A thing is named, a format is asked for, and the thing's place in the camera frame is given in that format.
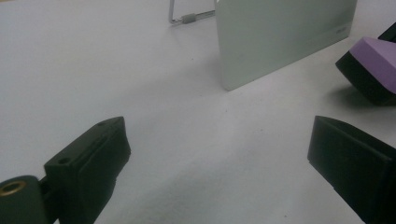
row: metal stand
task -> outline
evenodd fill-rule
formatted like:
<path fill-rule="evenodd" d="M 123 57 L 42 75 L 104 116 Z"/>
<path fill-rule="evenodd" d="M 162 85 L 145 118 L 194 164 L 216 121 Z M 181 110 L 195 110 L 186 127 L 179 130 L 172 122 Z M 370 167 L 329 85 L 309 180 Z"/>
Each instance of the metal stand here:
<path fill-rule="evenodd" d="M 187 24 L 187 23 L 195 22 L 195 21 L 205 19 L 208 17 L 212 17 L 215 15 L 215 10 L 212 10 L 212 11 L 202 12 L 199 14 L 191 13 L 191 14 L 182 16 L 178 19 L 174 19 L 173 18 L 174 8 L 175 8 L 175 0 L 170 0 L 168 20 L 172 24 Z"/>

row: white table surface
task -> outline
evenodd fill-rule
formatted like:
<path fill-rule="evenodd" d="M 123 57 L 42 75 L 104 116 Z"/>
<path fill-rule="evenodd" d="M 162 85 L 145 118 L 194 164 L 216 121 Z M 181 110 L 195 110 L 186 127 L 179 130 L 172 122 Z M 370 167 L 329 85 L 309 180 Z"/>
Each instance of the white table surface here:
<path fill-rule="evenodd" d="M 176 13 L 213 7 L 196 2 Z M 306 154 L 315 115 L 396 146 L 396 109 L 334 65 L 395 9 L 359 0 L 349 38 L 225 91 L 214 18 L 171 26 L 166 0 L 0 3 L 0 181 L 43 177 L 92 125 L 124 116 L 133 155 L 97 224 L 363 223 Z"/>

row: purple foam block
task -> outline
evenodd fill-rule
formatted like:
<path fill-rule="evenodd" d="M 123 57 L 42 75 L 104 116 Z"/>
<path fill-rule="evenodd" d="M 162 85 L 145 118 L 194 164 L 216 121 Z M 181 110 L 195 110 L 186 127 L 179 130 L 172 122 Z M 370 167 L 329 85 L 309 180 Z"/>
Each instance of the purple foam block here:
<path fill-rule="evenodd" d="M 349 52 L 384 88 L 396 93 L 395 43 L 364 37 Z"/>

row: black plastic piece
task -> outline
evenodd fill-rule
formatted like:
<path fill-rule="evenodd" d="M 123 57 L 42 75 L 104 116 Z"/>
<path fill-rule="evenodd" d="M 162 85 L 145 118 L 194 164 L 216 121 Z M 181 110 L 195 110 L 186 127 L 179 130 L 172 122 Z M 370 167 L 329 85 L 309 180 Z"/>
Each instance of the black plastic piece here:
<path fill-rule="evenodd" d="M 396 96 L 384 88 L 348 51 L 335 63 L 349 82 L 375 105 L 396 105 Z"/>
<path fill-rule="evenodd" d="M 365 223 L 396 223 L 396 149 L 352 125 L 316 117 L 310 163 Z"/>
<path fill-rule="evenodd" d="M 21 176 L 0 184 L 0 190 L 10 190 L 10 181 L 27 183 L 3 197 L 0 191 L 0 223 L 49 224 L 59 218 L 61 224 L 92 224 L 130 154 L 122 117 L 94 125 L 45 164 L 47 176 L 40 182 Z"/>
<path fill-rule="evenodd" d="M 0 223 L 49 224 L 38 179 L 24 175 L 0 184 Z"/>
<path fill-rule="evenodd" d="M 393 23 L 384 34 L 379 36 L 378 39 L 396 43 L 396 22 Z"/>

